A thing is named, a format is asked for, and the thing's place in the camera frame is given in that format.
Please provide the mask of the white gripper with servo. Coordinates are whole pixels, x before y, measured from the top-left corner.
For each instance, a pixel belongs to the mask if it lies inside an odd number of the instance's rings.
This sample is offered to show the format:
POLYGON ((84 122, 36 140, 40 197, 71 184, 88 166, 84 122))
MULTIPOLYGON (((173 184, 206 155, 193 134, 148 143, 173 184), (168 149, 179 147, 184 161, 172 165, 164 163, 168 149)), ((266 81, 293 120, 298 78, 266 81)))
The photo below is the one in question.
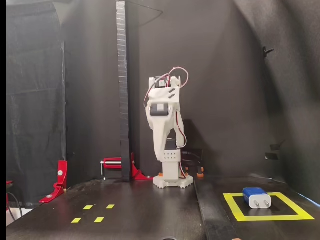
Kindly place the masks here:
POLYGON ((180 110, 176 101, 148 102, 146 117, 149 127, 153 130, 154 152, 158 161, 165 159, 165 147, 171 129, 174 128, 174 114, 180 110))

